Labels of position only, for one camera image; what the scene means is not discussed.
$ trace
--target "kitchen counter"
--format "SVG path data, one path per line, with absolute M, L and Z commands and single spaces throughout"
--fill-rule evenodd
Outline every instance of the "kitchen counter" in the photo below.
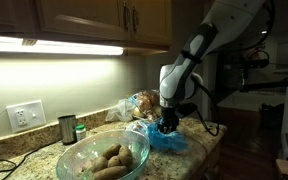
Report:
M 87 136 L 93 134 L 125 129 L 130 122 L 113 122 L 105 124 L 87 132 Z M 215 131 L 216 125 L 209 123 Z M 205 131 L 202 124 L 192 118 L 185 118 L 178 126 L 180 134 L 184 135 L 190 149 L 186 152 L 175 153 L 170 150 L 156 150 L 151 148 L 147 164 L 138 179 L 190 179 L 201 175 L 205 168 L 205 162 L 210 159 L 210 154 L 216 147 L 226 132 L 225 126 L 220 126 L 217 137 L 213 137 Z M 8 179 L 57 179 L 56 163 L 61 154 L 70 146 L 63 146 L 62 142 L 54 143 L 44 147 L 39 151 L 29 155 L 24 163 L 14 171 Z M 19 163 L 24 155 L 10 159 Z M 9 167 L 7 164 L 0 164 L 0 168 Z M 3 179 L 7 173 L 0 173 Z

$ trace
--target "potato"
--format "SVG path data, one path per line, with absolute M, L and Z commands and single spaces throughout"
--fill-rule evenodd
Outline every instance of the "potato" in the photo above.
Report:
M 113 166 L 121 166 L 121 161 L 118 156 L 111 157 L 110 160 L 108 160 L 107 167 L 113 167 Z
M 106 159 L 111 159 L 111 157 L 118 155 L 118 152 L 121 148 L 120 144 L 112 144 L 111 147 L 106 149 L 102 156 L 104 156 Z
M 130 167 L 133 164 L 133 156 L 127 146 L 122 146 L 119 150 L 118 157 L 123 166 Z
M 127 174 L 125 166 L 114 166 L 98 171 L 94 174 L 94 180 L 116 180 Z
M 97 171 L 103 170 L 107 168 L 107 164 L 108 164 L 107 159 L 103 156 L 99 156 L 94 160 L 94 163 L 91 167 L 91 171 L 95 173 Z

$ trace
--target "wooden cabinet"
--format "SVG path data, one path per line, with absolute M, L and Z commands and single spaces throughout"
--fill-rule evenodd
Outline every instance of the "wooden cabinet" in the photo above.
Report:
M 169 45 L 171 43 L 171 1 L 129 0 L 132 41 Z
M 37 0 L 43 31 L 123 40 L 117 0 Z
M 25 0 L 0 0 L 0 34 L 31 31 Z

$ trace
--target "robotic arm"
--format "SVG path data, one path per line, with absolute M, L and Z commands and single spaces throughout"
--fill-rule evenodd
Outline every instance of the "robotic arm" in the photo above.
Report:
M 175 131 L 179 124 L 179 103 L 194 96 L 198 80 L 194 69 L 215 48 L 233 41 L 249 25 L 264 0 L 215 0 L 208 15 L 187 40 L 173 65 L 160 73 L 160 105 L 163 119 L 158 129 Z

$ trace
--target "outlet cover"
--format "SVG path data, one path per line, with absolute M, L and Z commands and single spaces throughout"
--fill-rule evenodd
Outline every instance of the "outlet cover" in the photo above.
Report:
M 32 101 L 6 106 L 13 133 L 22 132 L 46 124 L 42 101 Z M 18 112 L 24 114 L 19 120 Z

